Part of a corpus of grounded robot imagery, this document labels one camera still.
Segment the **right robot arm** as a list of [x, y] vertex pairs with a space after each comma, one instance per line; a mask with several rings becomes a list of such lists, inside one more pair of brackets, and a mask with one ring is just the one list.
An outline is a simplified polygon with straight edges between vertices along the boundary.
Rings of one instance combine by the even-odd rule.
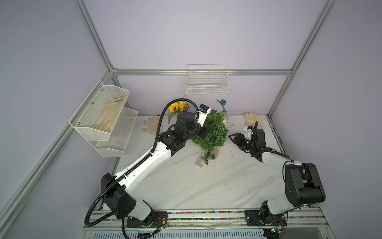
[[284, 192], [274, 199], [264, 201], [258, 216], [248, 215], [248, 220], [268, 226], [289, 211], [325, 201], [326, 194], [317, 167], [310, 162], [295, 161], [266, 146], [262, 129], [250, 127], [246, 134], [235, 133], [228, 137], [240, 150], [279, 171], [284, 182]]

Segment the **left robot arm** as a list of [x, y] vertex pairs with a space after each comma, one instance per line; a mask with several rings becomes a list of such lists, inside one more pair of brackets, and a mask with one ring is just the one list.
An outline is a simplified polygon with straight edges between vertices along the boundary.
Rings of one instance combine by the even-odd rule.
[[182, 113], [175, 124], [159, 134], [156, 144], [145, 155], [116, 175], [108, 173], [102, 178], [102, 191], [108, 189], [103, 200], [117, 219], [130, 217], [151, 224], [154, 209], [145, 201], [134, 199], [132, 192], [157, 166], [185, 147], [188, 140], [208, 136], [210, 126], [206, 119], [209, 113], [210, 109]]

